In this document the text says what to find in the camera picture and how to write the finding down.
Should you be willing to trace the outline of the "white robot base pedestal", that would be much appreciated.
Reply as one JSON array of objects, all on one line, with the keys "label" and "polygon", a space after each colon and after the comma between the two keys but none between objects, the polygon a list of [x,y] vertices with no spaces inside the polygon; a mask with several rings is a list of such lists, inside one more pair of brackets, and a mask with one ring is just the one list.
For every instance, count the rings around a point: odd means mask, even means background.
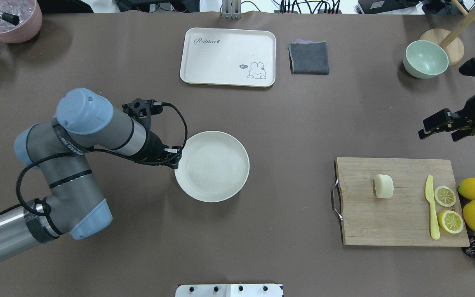
[{"label": "white robot base pedestal", "polygon": [[239,284],[184,284],[180,285],[176,297],[283,297],[282,284],[239,283]]}]

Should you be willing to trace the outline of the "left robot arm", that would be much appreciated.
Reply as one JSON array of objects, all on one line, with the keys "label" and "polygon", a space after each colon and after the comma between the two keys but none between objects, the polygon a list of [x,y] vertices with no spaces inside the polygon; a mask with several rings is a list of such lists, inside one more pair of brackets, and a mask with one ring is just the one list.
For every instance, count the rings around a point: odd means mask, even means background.
[{"label": "left robot arm", "polygon": [[183,145],[166,146],[151,117],[171,103],[135,99],[118,109],[86,88],[69,91],[51,120],[15,139],[25,164],[18,204],[0,212],[0,261],[70,234],[81,240],[111,224],[107,199],[85,156],[102,152],[143,165],[177,169]]}]

